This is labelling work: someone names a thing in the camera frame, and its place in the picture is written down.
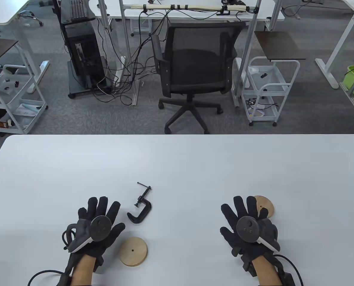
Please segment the person's right hand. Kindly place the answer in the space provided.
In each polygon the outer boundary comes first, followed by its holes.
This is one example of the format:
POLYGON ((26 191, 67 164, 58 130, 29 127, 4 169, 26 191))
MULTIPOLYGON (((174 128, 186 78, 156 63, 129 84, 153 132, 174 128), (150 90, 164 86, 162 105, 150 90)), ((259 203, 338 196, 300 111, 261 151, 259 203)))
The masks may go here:
POLYGON ((241 256, 246 256, 247 260, 252 262, 258 257, 272 256, 273 251, 263 244, 258 243, 248 243, 238 235, 236 230, 236 224, 238 221, 245 216, 250 216, 256 221, 262 219, 267 219, 269 211, 266 208, 262 208, 260 211, 257 210, 257 199, 254 196, 248 196, 246 199, 247 206, 245 206, 244 201, 241 196, 235 196, 233 198, 236 213, 230 208, 228 204, 221 205, 221 211, 225 216, 230 230, 222 226, 219 231, 223 238, 228 242, 230 247, 233 249, 238 249, 241 256))

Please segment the person's left hand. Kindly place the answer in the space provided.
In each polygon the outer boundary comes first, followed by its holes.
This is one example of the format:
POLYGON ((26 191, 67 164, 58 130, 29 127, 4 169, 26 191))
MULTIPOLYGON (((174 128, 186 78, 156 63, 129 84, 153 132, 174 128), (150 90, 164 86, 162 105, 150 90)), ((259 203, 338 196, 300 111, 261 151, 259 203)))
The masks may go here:
POLYGON ((121 204, 114 201, 109 209, 105 196, 91 197, 87 208, 78 210, 78 221, 66 230, 67 250, 80 261, 84 255, 96 259, 95 268, 104 263, 103 254, 125 230, 124 223, 114 225, 121 204))

